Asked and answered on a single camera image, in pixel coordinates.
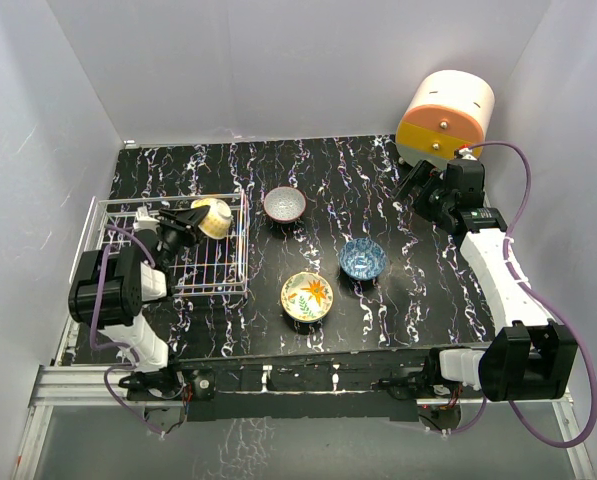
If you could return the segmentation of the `yellow teal patterned bowl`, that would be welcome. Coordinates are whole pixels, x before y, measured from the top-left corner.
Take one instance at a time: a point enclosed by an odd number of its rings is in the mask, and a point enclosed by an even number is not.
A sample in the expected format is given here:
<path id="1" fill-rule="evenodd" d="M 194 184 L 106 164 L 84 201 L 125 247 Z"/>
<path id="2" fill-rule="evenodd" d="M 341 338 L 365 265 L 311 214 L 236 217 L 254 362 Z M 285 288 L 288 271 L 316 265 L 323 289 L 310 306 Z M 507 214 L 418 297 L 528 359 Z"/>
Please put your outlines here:
<path id="1" fill-rule="evenodd" d="M 214 240 L 225 238 L 233 219 L 230 206 L 224 200 L 215 197 L 197 199 L 191 203 L 192 208 L 204 206 L 208 206 L 209 211 L 200 222 L 199 230 Z"/>

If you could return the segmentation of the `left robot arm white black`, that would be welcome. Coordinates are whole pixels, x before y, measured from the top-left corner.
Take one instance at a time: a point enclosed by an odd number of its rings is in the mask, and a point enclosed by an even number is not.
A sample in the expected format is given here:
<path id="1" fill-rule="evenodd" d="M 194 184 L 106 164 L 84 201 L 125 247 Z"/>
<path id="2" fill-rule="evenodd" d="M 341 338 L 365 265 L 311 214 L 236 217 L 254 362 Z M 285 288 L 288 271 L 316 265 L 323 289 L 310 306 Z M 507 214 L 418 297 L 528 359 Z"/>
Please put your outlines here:
<path id="1" fill-rule="evenodd" d="M 108 224 L 105 229 L 126 243 L 107 244 L 81 254 L 68 295 L 71 318 L 89 327 L 94 351 L 115 349 L 124 358 L 119 367 L 130 375 L 127 390 L 146 391 L 172 399 L 184 388 L 184 374 L 169 365 L 171 354 L 149 325 L 146 305 L 173 296 L 168 269 L 185 248 L 204 237 L 201 223 L 210 208 L 161 209 L 151 215 L 140 207 L 130 229 Z"/>

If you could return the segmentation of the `grey bowl red rim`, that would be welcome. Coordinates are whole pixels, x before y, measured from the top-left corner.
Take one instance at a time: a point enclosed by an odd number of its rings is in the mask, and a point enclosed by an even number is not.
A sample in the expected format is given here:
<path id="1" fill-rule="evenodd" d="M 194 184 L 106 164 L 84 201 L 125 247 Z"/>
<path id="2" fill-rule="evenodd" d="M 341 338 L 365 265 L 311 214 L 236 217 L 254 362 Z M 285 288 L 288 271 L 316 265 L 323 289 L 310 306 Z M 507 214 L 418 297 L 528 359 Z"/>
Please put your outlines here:
<path id="1" fill-rule="evenodd" d="M 277 223 L 292 223 L 298 220 L 307 207 L 304 194 L 290 186 L 279 186 L 269 191 L 263 202 L 267 216 Z"/>

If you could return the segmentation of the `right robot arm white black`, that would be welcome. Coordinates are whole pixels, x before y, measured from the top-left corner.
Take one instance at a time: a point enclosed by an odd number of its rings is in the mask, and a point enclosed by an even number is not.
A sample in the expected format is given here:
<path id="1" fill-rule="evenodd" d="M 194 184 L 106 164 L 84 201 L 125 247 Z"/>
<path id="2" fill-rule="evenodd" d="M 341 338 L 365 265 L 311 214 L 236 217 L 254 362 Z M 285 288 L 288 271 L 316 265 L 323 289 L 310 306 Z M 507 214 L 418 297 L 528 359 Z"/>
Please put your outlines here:
<path id="1" fill-rule="evenodd" d="M 504 253 L 508 227 L 484 204 L 484 166 L 457 159 L 445 169 L 419 161 L 397 186 L 421 218 L 446 231 L 476 276 L 494 322 L 488 347 L 434 347 L 420 376 L 433 395 L 459 384 L 492 401 L 558 399 L 565 393 L 578 343 L 570 330 L 521 287 L 522 270 Z"/>

